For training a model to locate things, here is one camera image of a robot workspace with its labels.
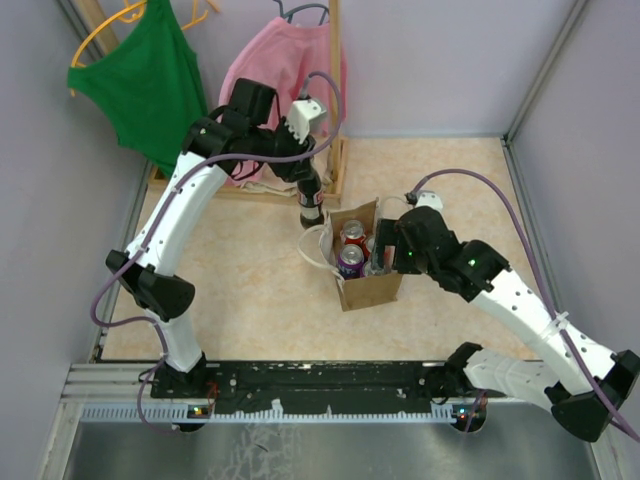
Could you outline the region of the red soda can front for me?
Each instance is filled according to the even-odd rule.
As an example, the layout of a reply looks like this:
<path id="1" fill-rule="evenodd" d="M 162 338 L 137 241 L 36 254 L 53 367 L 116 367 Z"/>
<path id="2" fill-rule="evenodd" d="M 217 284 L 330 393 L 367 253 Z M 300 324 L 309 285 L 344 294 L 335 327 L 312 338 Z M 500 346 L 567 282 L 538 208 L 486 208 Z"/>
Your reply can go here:
<path id="1" fill-rule="evenodd" d="M 367 259 L 370 259 L 371 255 L 375 252 L 375 244 L 376 244 L 375 236 L 369 235 L 363 244 L 363 251 Z"/>

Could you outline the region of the red soda can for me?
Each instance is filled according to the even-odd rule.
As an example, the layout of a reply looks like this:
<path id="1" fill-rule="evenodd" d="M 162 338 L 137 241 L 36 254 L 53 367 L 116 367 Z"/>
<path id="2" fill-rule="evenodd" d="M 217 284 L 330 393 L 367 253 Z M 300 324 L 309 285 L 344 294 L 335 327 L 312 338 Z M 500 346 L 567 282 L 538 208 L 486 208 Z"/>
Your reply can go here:
<path id="1" fill-rule="evenodd" d="M 367 259 L 370 259 L 371 255 L 375 252 L 375 244 L 376 244 L 375 236 L 369 235 L 363 244 L 363 251 Z"/>
<path id="2" fill-rule="evenodd" d="M 361 246 L 367 238 L 364 224 L 358 219 L 346 221 L 342 226 L 340 238 L 344 245 Z"/>

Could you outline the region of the purple soda can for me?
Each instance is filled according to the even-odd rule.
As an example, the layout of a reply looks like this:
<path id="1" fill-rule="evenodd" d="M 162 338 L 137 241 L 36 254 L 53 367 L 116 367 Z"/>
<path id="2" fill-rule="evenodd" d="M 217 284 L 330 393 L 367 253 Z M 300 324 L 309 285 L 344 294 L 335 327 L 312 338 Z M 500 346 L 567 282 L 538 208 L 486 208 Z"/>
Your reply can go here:
<path id="1" fill-rule="evenodd" d="M 337 257 L 337 268 L 345 280 L 361 277 L 361 270 L 365 263 L 362 248 L 357 244 L 345 244 Z"/>
<path id="2" fill-rule="evenodd" d="M 387 274 L 388 274 L 388 272 L 387 272 L 387 269 L 386 269 L 385 266 L 377 267 L 372 263 L 371 260 L 367 260 L 362 265 L 362 268 L 360 270 L 360 277 L 361 278 L 384 276 L 384 275 L 387 275 Z"/>

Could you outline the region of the cola glass bottle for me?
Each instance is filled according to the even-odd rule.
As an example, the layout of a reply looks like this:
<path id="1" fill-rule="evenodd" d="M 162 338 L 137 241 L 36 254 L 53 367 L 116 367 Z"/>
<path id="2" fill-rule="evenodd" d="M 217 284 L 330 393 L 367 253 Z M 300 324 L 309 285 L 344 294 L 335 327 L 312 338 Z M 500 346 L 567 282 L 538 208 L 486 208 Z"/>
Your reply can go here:
<path id="1" fill-rule="evenodd" d="M 310 178 L 298 181 L 297 191 L 302 227 L 309 229 L 316 225 L 322 225 L 325 222 L 324 191 L 319 175 L 314 173 Z"/>

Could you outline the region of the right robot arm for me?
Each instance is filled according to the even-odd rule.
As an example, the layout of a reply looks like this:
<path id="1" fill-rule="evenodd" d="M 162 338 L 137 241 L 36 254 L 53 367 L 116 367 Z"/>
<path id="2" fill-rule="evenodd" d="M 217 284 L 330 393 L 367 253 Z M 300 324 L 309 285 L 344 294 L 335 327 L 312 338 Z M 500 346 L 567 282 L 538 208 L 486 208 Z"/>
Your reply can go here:
<path id="1" fill-rule="evenodd" d="M 574 437 L 594 443 L 639 378 L 639 357 L 615 352 L 546 308 L 508 260 L 481 240 L 461 242 L 441 213 L 416 207 L 376 226 L 372 263 L 400 274 L 429 276 L 438 286 L 499 320 L 539 358 L 533 364 L 467 342 L 447 360 L 456 394 L 502 393 L 548 411 Z"/>

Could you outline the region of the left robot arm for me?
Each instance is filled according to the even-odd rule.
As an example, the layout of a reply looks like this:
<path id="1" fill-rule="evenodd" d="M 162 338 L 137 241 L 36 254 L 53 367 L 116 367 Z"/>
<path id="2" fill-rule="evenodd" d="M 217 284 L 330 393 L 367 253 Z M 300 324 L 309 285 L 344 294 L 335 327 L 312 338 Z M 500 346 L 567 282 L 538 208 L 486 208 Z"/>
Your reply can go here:
<path id="1" fill-rule="evenodd" d="M 302 219 L 324 219 L 311 133 L 323 122 L 326 107 L 302 91 L 269 129 L 276 97 L 272 87 L 237 80 L 227 103 L 189 127 L 171 179 L 142 231 L 125 250 L 107 256 L 108 269 L 120 276 L 120 285 L 162 335 L 164 363 L 152 390 L 159 397 L 197 396 L 211 379 L 189 316 L 195 287 L 176 269 L 206 205 L 239 166 L 269 164 L 277 177 L 297 185 Z"/>

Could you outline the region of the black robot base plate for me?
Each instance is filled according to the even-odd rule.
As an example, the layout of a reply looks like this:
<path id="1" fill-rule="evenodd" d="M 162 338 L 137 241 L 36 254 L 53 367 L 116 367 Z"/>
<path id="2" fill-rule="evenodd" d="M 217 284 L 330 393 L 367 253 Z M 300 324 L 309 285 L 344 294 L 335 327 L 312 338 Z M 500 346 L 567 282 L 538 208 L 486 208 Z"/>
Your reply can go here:
<path id="1" fill-rule="evenodd" d="M 138 381 L 161 400 L 198 400 L 189 415 L 264 415 L 280 409 L 296 419 L 323 415 L 427 414 L 477 389 L 441 362 L 221 361 L 200 359 L 188 373 L 167 365 Z"/>

